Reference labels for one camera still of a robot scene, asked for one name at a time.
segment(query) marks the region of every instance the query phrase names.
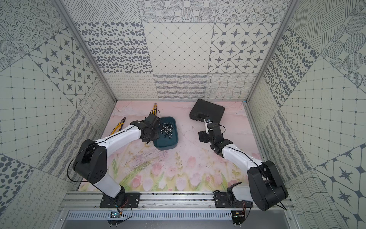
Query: floral table mat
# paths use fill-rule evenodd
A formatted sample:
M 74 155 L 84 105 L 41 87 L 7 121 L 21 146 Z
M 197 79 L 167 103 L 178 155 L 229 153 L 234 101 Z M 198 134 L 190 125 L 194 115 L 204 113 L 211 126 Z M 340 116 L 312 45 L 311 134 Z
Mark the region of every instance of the floral table mat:
M 220 122 L 224 137 L 246 154 L 260 159 L 260 154 L 241 102 L 215 102 L 225 107 Z M 198 132 L 203 122 L 189 118 L 195 102 L 160 101 L 161 116 L 176 120 L 179 142 L 176 148 L 159 151 L 150 142 L 133 141 L 117 150 L 107 160 L 108 173 L 127 191 L 211 191 L 226 190 L 236 182 L 248 183 L 246 172 L 216 155 L 209 143 L 200 143 Z M 119 101 L 102 137 L 126 117 L 124 127 L 134 120 L 143 120 L 154 102 Z M 90 183 L 82 183 L 79 191 L 97 191 Z

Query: patterned wall tile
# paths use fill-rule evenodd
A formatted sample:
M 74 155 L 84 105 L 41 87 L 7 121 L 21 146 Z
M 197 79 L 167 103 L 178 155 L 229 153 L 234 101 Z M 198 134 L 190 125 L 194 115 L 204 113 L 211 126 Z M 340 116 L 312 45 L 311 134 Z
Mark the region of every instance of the patterned wall tile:
M 143 23 L 154 73 L 207 73 L 212 24 Z
M 137 0 L 63 0 L 74 22 L 140 22 Z
M 359 0 L 301 0 L 289 27 L 321 52 Z
M 0 81 L 1 152 L 35 166 L 76 108 L 29 56 Z
M 92 88 L 80 102 L 78 110 L 101 136 L 115 105 L 115 100 L 111 98 L 104 84 L 96 78 Z
M 28 55 L 76 107 L 97 77 L 67 28 Z
M 207 75 L 154 74 L 159 99 L 197 100 L 205 96 Z
M 258 81 L 249 106 L 257 130 L 262 133 L 279 109 L 263 77 Z
M 0 71 L 25 55 L 23 48 L 0 25 Z
M 322 56 L 366 93 L 366 5 L 359 3 L 331 38 Z
M 282 21 L 290 0 L 218 0 L 215 22 Z
M 0 218 L 1 228 L 47 229 L 67 191 L 76 185 L 34 169 Z
M 281 106 L 318 58 L 318 53 L 289 27 L 265 73 L 269 90 Z
M 104 73 L 151 73 L 141 23 L 76 23 L 90 52 Z
M 309 159 L 280 110 L 264 129 L 261 137 L 268 159 L 276 164 L 284 181 L 312 169 Z
M 321 56 L 282 105 L 311 163 L 366 142 L 366 94 Z
M 244 100 L 257 74 L 208 74 L 206 100 Z
M 66 27 L 50 0 L 4 0 L 0 6 L 0 23 L 26 52 Z
M 91 123 L 76 110 L 36 168 L 69 181 L 66 169 L 70 160 L 78 153 L 81 143 L 86 139 L 97 139 L 99 136 Z M 80 178 L 71 168 L 69 175 L 74 180 Z
M 279 23 L 214 23 L 209 73 L 258 73 Z
M 117 99 L 158 99 L 153 74 L 104 74 Z
M 324 162 L 315 170 L 349 228 L 366 222 L 366 144 Z
M 285 182 L 285 186 L 304 229 L 351 228 L 314 170 Z
M 143 22 L 214 22 L 216 0 L 138 0 Z
M 0 154 L 0 219 L 33 172 L 33 167 Z

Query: black plastic case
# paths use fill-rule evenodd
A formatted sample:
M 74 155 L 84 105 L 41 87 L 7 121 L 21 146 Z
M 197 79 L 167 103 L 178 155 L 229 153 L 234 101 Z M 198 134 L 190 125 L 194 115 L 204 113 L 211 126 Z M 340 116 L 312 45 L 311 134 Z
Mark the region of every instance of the black plastic case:
M 210 117 L 212 122 L 220 123 L 224 111 L 225 107 L 223 106 L 199 99 L 189 113 L 189 117 L 201 122 L 204 118 Z

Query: robotic arm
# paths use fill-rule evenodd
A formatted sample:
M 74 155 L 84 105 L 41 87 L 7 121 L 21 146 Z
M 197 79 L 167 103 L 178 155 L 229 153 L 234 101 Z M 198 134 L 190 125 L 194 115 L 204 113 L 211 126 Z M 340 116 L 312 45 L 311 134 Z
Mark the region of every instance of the robotic arm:
M 108 137 L 85 140 L 72 166 L 73 170 L 97 187 L 118 205 L 124 202 L 125 190 L 107 172 L 107 157 L 122 146 L 141 139 L 149 143 L 159 138 L 160 118 L 149 114 L 142 121 L 133 121 L 128 127 Z
M 224 139 L 218 123 L 206 120 L 210 119 L 204 119 L 206 131 L 198 133 L 199 141 L 209 142 L 216 154 L 231 161 L 248 174 L 249 187 L 240 182 L 227 188 L 227 197 L 232 204 L 246 200 L 254 202 L 259 209 L 265 211 L 287 198 L 287 190 L 273 162 L 269 160 L 262 162 L 249 157 L 232 141 Z

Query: pliers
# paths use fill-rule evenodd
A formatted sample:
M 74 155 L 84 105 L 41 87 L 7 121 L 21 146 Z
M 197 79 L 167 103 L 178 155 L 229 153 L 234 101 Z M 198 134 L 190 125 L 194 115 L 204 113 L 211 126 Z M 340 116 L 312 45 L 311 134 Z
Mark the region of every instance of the pliers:
M 116 131 L 118 132 L 118 131 L 121 131 L 121 129 L 122 129 L 122 126 L 123 126 L 123 124 L 124 124 L 124 122 L 126 121 L 126 117 L 124 117 L 118 124 L 117 124 L 117 126 L 113 129 L 113 131 L 112 131 L 112 133 L 110 134 L 110 135 L 112 135 L 112 134 L 114 134 Z

